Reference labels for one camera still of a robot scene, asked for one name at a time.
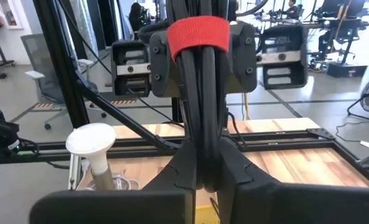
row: white lamp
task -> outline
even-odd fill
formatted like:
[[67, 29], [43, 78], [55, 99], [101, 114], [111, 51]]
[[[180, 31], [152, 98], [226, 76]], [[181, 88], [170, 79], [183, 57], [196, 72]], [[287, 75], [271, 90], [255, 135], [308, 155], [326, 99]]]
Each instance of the white lamp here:
[[97, 190], [115, 188], [106, 152], [116, 139], [115, 129], [108, 124], [86, 124], [72, 131], [65, 146], [72, 154], [85, 157], [91, 165], [91, 174]]

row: desk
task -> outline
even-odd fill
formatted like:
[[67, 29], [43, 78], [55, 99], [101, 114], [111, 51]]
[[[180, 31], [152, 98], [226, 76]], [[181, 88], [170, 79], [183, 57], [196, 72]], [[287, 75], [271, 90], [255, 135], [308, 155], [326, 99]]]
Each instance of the desk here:
[[[237, 121], [236, 123], [241, 133], [319, 128], [309, 118], [262, 119]], [[154, 134], [165, 137], [184, 134], [181, 128], [172, 124], [148, 124], [144, 127]], [[115, 126], [115, 130], [116, 137], [120, 139], [139, 137], [126, 126]], [[231, 122], [228, 124], [228, 130], [235, 133]], [[369, 181], [333, 149], [247, 152], [245, 155], [250, 161], [281, 182], [369, 187]], [[164, 168], [170, 159], [171, 157], [150, 157], [110, 159], [109, 162], [112, 172], [124, 174], [129, 179], [136, 179], [144, 187]], [[78, 189], [85, 188], [91, 180], [91, 174], [87, 172]], [[198, 190], [197, 206], [210, 205], [209, 197], [217, 199], [215, 194]]]

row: wooden tabletop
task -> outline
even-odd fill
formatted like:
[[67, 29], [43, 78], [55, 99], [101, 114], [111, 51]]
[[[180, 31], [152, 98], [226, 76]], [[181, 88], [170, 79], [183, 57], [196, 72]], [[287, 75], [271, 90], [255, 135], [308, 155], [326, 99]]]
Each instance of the wooden tabletop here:
[[[319, 128], [309, 118], [261, 119], [236, 123], [241, 133]], [[144, 127], [162, 137], [184, 134], [182, 128], [173, 124], [148, 124]], [[118, 139], [139, 137], [126, 126], [115, 126], [115, 130]], [[235, 133], [232, 123], [228, 124], [228, 130]], [[369, 181], [331, 148], [247, 152], [245, 156], [281, 182], [369, 187]], [[109, 163], [114, 173], [135, 179], [144, 187], [170, 159], [171, 157], [110, 159]], [[78, 189], [85, 188], [91, 180], [91, 175], [87, 172]], [[216, 198], [214, 194], [206, 193], [204, 190], [197, 191], [197, 205], [209, 205], [210, 197]]]

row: gray floor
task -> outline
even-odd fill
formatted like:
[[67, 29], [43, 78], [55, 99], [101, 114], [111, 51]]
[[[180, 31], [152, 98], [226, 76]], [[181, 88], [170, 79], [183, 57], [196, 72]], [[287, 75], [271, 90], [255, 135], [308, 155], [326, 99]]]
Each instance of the gray floor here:
[[[103, 60], [109, 67], [110, 58]], [[28, 110], [37, 103], [34, 82], [24, 75], [30, 66], [6, 68], [9, 77], [0, 80], [0, 108], [7, 120], [20, 124], [19, 135], [37, 142], [64, 141], [72, 130], [68, 116], [51, 122], [52, 129], [46, 131], [43, 121], [56, 111]], [[103, 67], [98, 64], [91, 69], [91, 81], [100, 91], [111, 91], [104, 87], [111, 81]], [[336, 79], [325, 74], [310, 74], [307, 86], [301, 89], [274, 90], [268, 92], [261, 86], [248, 94], [251, 119], [293, 118], [303, 116], [311, 118], [320, 126], [335, 133], [335, 127], [344, 122], [357, 122], [348, 118], [346, 108], [360, 96], [360, 88], [369, 81], [369, 68], [361, 78]], [[279, 100], [293, 108], [290, 111]], [[171, 116], [170, 99], [150, 96], [146, 100], [157, 109]], [[228, 107], [237, 119], [243, 119], [244, 108], [240, 94], [227, 96]], [[141, 102], [121, 105], [123, 111], [142, 124], [162, 123], [166, 119], [147, 109]], [[360, 106], [355, 112], [369, 116]], [[107, 116], [101, 118], [99, 112], [89, 112], [91, 122], [104, 122], [117, 125], [119, 122]], [[369, 123], [348, 125], [340, 129], [340, 135], [347, 139], [359, 139], [369, 142]], [[369, 148], [357, 143], [343, 142], [358, 157], [369, 155]], [[36, 200], [48, 193], [67, 188], [68, 173], [57, 170], [47, 164], [0, 165], [0, 223], [27, 223], [27, 216]]]

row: red velcro strap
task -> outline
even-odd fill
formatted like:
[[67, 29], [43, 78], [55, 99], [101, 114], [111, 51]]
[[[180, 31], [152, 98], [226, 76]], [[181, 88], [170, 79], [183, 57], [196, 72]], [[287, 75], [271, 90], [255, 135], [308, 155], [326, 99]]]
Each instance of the red velcro strap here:
[[215, 16], [195, 16], [173, 23], [167, 31], [173, 61], [183, 49], [210, 45], [228, 53], [230, 23]]

